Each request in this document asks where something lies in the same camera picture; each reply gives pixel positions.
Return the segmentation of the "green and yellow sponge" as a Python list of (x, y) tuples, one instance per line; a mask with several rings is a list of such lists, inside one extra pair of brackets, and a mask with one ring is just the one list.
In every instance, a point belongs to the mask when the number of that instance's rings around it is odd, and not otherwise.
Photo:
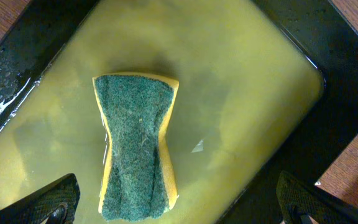
[(178, 198), (166, 134), (179, 82), (124, 72), (93, 86), (108, 141), (98, 212), (106, 221), (160, 217)]

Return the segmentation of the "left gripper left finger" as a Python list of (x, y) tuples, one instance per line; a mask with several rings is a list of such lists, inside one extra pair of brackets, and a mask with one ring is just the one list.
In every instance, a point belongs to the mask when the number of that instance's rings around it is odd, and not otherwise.
[(0, 210), (0, 223), (73, 223), (80, 200), (75, 174), (67, 174)]

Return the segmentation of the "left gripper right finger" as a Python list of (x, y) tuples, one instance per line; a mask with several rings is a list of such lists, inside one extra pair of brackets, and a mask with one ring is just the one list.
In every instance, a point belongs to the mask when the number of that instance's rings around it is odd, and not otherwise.
[(281, 172), (276, 195), (285, 223), (358, 224), (358, 208), (337, 197), (308, 185), (288, 172)]

